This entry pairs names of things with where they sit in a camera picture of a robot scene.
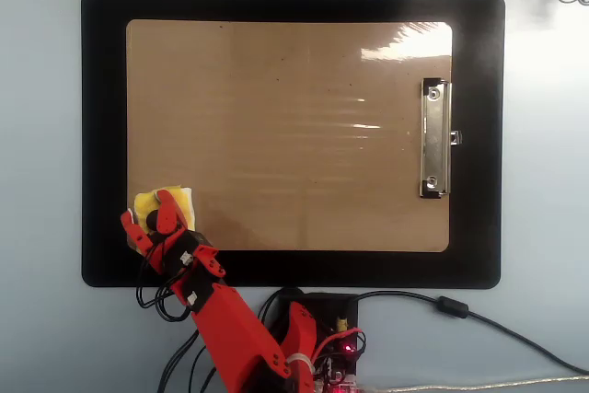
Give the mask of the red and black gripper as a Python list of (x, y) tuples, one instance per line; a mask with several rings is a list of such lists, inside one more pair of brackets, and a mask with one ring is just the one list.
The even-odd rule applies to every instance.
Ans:
[(121, 215), (121, 225), (127, 244), (141, 256), (147, 255), (149, 264), (158, 274), (172, 277), (194, 266), (202, 265), (212, 276), (224, 278), (225, 269), (216, 259), (219, 250), (210, 245), (202, 234), (180, 229), (187, 226), (185, 215), (179, 205), (183, 196), (181, 189), (156, 191), (156, 232), (164, 236), (175, 232), (156, 246), (134, 221), (133, 211), (128, 208)]

